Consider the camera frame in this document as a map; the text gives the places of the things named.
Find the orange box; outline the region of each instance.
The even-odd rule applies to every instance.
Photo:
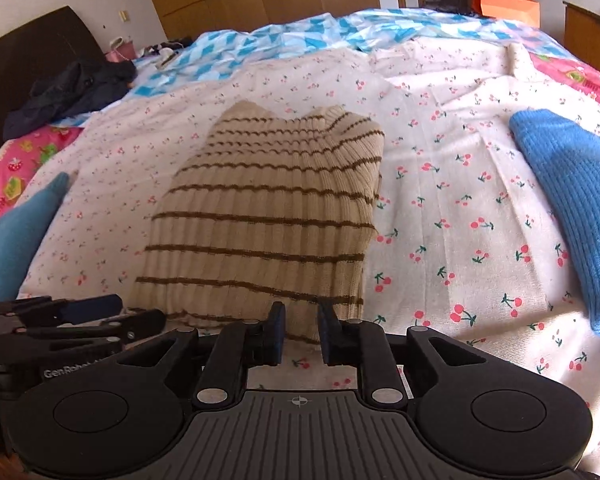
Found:
[[[540,27],[540,4],[533,0],[473,0],[472,9],[483,16]]]

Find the beige striped sweater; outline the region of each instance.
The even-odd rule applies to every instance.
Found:
[[[341,107],[233,106],[160,199],[130,306],[216,328],[280,300],[287,333],[312,341],[317,298],[360,317],[383,137]]]

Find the dark brown headboard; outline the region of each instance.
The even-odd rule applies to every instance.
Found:
[[[0,147],[4,118],[27,101],[31,85],[57,75],[78,58],[104,60],[104,54],[70,7],[54,10],[0,38]]]

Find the blue checkered blanket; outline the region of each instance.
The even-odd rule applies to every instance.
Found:
[[[189,82],[226,79],[254,61],[297,57],[325,48],[371,52],[419,36],[522,43],[541,56],[575,59],[553,38],[520,22],[429,9],[369,9],[338,19],[321,14],[286,25],[267,25],[251,33],[207,32],[164,70],[155,69],[155,58],[136,60],[139,76],[124,99],[165,94]],[[80,126],[89,116],[67,118],[56,126]]]

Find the pink blanket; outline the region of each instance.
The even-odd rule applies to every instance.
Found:
[[[534,66],[558,83],[583,92],[600,103],[600,72],[581,61],[531,54]]]
[[[1,148],[0,215],[13,208],[36,171],[77,139],[82,128],[43,126]]]

